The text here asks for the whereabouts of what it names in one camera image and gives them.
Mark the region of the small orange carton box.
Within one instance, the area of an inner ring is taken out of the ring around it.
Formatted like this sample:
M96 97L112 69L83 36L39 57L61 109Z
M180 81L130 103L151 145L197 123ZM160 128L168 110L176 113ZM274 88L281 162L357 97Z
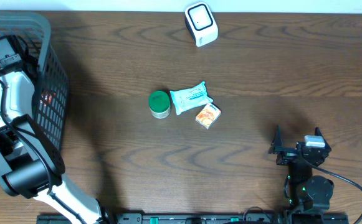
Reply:
M222 111L212 103L208 103L195 117L195 120L206 129L220 117Z

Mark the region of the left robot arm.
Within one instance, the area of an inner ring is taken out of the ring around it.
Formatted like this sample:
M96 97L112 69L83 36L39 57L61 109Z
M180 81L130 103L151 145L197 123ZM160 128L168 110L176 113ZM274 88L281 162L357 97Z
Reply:
M67 77L50 52L32 54L20 35L0 36L0 186L44 202L72 223L112 223L100 202L65 174L59 147Z

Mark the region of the red Top snack bar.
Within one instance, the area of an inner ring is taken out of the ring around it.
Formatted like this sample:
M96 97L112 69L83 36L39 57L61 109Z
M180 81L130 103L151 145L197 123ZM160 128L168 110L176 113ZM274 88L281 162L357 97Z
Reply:
M57 94L54 91L43 90L42 93L41 93L42 99L41 99L40 102L42 103L42 105L44 107L46 107L48 105L53 106L56 96L57 96Z

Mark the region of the green lid jar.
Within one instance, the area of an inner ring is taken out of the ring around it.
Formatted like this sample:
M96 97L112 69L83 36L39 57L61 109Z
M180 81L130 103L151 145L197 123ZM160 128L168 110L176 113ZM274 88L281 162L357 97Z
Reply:
M148 99L151 114L157 119L166 118L171 112L171 102L164 91L154 91Z

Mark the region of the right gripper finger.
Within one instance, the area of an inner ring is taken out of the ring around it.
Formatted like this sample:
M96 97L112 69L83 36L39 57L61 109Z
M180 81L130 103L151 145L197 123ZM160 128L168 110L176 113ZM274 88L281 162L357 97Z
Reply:
M281 154L281 153L283 153L283 144L280 133L280 127L279 125L277 125L274 138L269 147L269 154Z
M322 132L320 131L319 127L315 128L315 144L317 146L326 146L327 142L325 138L322 135Z

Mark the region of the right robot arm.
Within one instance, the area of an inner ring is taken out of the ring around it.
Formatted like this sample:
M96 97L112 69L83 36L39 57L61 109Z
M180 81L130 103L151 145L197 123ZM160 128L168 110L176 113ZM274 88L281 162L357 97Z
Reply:
M280 128L277 127L269 148L276 154L276 164L288 167L284 194L290 208L282 214L284 223L324 223L324 212L330 208L334 183L323 176L313 175L313 169L324 163L331 152L318 128L313 135L306 135L295 147L285 147Z

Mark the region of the light blue wipes pack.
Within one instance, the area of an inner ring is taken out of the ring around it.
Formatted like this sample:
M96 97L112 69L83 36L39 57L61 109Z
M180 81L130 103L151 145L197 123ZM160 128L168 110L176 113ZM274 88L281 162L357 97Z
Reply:
M213 102L213 99L208 96L205 84L206 82L203 81L192 88L170 91L177 115Z

